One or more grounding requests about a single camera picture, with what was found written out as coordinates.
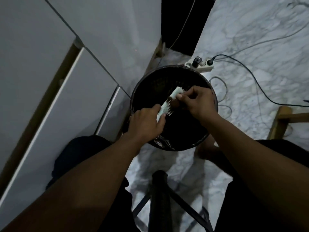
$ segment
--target black shorts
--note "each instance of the black shorts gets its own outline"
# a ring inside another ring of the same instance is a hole
[[[286,140],[259,140],[268,148],[309,167],[309,154],[304,149]],[[56,159],[50,187],[57,179],[77,164],[110,146],[99,136],[73,139]],[[132,195],[125,189],[125,178],[118,194],[98,231],[140,231],[134,223]],[[252,194],[240,178],[229,183],[222,204],[215,232],[220,231],[286,231]]]

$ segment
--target person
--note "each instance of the person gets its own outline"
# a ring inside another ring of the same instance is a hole
[[[287,141],[268,148],[251,139],[218,115],[210,89],[193,86],[177,98],[211,134],[197,155],[234,177],[215,231],[309,231],[308,153]],[[159,110],[137,111],[114,144],[98,136],[72,140],[47,190],[3,231],[139,231],[125,174],[140,148],[163,131]]]

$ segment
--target hand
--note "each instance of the hand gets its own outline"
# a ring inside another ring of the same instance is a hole
[[[155,139],[163,132],[165,125],[165,114],[161,115],[157,123],[157,114],[160,111],[159,104],[153,108],[143,108],[131,116],[127,134],[141,145]]]
[[[211,89],[192,86],[187,92],[177,94],[176,97],[179,101],[187,105],[192,116],[200,122],[208,120],[208,118],[214,115],[218,115]]]

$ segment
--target wooden chair leg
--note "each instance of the wooden chair leg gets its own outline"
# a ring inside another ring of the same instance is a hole
[[[272,127],[269,131],[267,139],[282,139],[286,128],[289,124],[288,120],[278,119],[280,115],[289,115],[292,114],[292,109],[288,106],[280,106],[275,119],[272,122]]]

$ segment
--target hairbrush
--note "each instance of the hairbrush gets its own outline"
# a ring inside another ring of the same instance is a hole
[[[171,106],[171,101],[176,98],[177,94],[182,94],[184,93],[184,90],[182,87],[177,86],[176,89],[171,93],[171,95],[167,98],[167,100],[163,103],[161,106],[161,109],[157,115],[157,122],[159,121],[161,115],[166,113],[168,116],[171,116],[173,113],[172,106]]]

